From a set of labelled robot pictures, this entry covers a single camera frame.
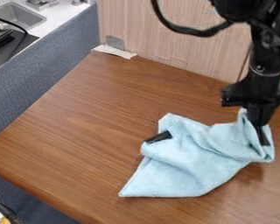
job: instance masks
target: wood grain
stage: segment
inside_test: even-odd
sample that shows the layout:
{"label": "wood grain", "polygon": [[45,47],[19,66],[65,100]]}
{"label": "wood grain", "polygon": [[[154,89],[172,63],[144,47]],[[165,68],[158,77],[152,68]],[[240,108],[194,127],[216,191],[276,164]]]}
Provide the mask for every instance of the wood grain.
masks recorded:
{"label": "wood grain", "polygon": [[251,164],[206,196],[120,199],[140,142],[168,112],[232,122],[224,83],[136,57],[94,52],[0,135],[0,176],[73,216],[100,224],[280,224],[280,109],[276,162]]}
{"label": "wood grain", "polygon": [[[207,0],[159,0],[172,22],[207,28],[222,21]],[[150,0],[98,0],[101,42],[123,39],[127,50],[218,80],[235,82],[249,47],[249,27],[237,24],[212,38],[195,38],[165,28]]]}

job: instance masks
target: beige wall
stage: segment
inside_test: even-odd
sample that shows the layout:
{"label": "beige wall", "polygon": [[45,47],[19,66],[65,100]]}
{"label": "beige wall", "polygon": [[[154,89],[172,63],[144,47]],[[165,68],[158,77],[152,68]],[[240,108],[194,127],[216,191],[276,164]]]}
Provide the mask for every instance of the beige wall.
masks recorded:
{"label": "beige wall", "polygon": [[[221,18],[207,0],[159,0],[164,14],[179,25],[206,28]],[[237,79],[249,45],[249,28],[238,24],[213,38],[168,31],[150,0],[98,0],[101,42],[106,35],[123,39],[140,56],[222,81]]]}

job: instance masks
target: white countertop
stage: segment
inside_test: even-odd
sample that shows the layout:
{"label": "white countertop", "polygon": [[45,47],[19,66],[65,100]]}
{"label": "white countertop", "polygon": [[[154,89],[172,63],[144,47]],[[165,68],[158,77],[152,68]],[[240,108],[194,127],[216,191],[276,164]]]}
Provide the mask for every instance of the white countertop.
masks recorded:
{"label": "white countertop", "polygon": [[48,9],[37,11],[25,4],[25,0],[0,0],[0,5],[9,2],[14,2],[20,4],[31,11],[35,11],[38,14],[46,17],[46,21],[40,24],[28,32],[31,35],[43,38],[48,33],[54,31],[69,19],[75,17],[80,12],[84,11],[90,6],[90,4],[83,3],[81,5],[75,6],[71,4],[70,0],[59,0],[59,4],[56,4]]}

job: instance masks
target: stainless steel sink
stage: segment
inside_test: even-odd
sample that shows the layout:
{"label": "stainless steel sink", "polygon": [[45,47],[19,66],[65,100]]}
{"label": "stainless steel sink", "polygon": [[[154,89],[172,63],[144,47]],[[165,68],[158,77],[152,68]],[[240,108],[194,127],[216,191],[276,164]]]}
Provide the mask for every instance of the stainless steel sink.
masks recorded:
{"label": "stainless steel sink", "polygon": [[30,30],[46,21],[45,17],[17,3],[6,3],[0,6],[0,18],[20,25],[26,30]]}

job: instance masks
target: towel fold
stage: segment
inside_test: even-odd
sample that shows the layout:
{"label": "towel fold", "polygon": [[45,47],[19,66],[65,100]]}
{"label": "towel fold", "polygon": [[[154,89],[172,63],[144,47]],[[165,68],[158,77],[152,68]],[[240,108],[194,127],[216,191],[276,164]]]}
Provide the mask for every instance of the towel fold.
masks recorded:
{"label": "towel fold", "polygon": [[119,192],[120,197],[198,197],[230,180],[251,162],[275,158],[269,125],[262,130],[270,146],[261,146],[255,128],[241,109],[235,123],[206,126],[168,114],[158,132],[172,139],[143,143],[143,161]]}

